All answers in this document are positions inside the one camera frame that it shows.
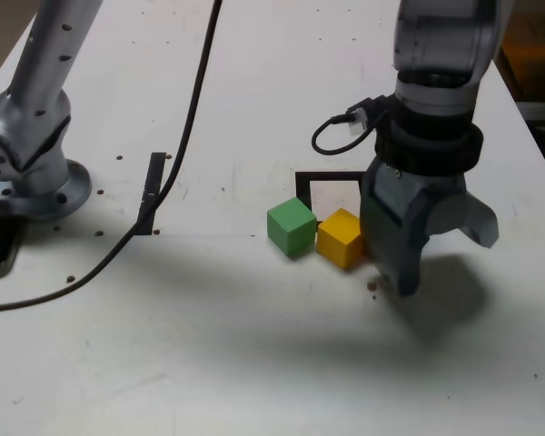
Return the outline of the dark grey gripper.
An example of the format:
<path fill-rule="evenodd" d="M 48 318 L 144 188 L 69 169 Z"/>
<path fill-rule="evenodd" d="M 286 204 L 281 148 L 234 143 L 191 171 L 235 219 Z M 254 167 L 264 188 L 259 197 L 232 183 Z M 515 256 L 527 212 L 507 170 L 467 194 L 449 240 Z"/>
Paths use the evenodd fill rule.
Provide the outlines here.
<path fill-rule="evenodd" d="M 463 175 L 416 175 L 402 172 L 376 157 L 364 175 L 364 184 L 365 196 L 374 198 L 362 200 L 362 235 L 366 251 L 379 273 L 401 297 L 414 295 L 418 290 L 421 251 L 430 240 L 429 236 L 460 230 L 488 249 L 499 239 L 496 214 L 487 204 L 465 191 Z M 434 205 L 429 215 L 429 236 L 425 230 L 426 210 L 422 201 L 417 199 L 411 203 L 422 190 L 460 191 Z"/>

